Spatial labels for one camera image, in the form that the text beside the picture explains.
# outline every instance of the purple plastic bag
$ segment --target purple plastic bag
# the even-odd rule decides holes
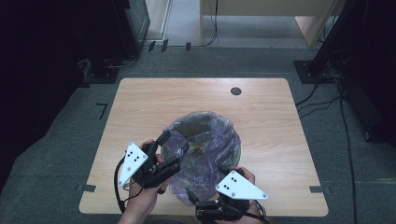
[[[200,201],[211,199],[223,178],[218,165],[232,168],[239,162],[241,141],[233,123],[214,112],[194,112],[164,130],[172,136],[163,145],[163,155],[180,157],[180,172],[169,183],[172,193],[188,206],[192,203],[186,188]]]

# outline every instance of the human hand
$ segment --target human hand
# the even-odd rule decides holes
[[[251,173],[247,168],[245,167],[239,167],[239,166],[235,166],[233,168],[235,171],[242,169],[244,172],[244,176],[245,178],[252,184],[256,183],[256,176]],[[253,200],[249,201],[250,207],[247,210],[248,213],[253,214],[255,216],[260,216],[260,210],[257,207],[256,202],[254,202]],[[219,224],[262,224],[258,219],[253,218],[253,217],[247,217],[247,216],[242,216],[241,219],[236,220],[236,221],[216,221]]]
[[[153,143],[154,140],[148,140],[144,142],[143,145],[149,145]],[[163,163],[163,156],[160,154],[155,155],[158,163]],[[125,212],[122,214],[121,220],[119,223],[143,223],[146,216],[154,209],[155,203],[157,202],[158,190],[166,191],[168,187],[168,180],[161,183],[157,188],[152,189],[143,189],[140,185],[134,182],[131,178],[131,186],[129,187],[129,197],[132,197],[128,200],[127,207]]]

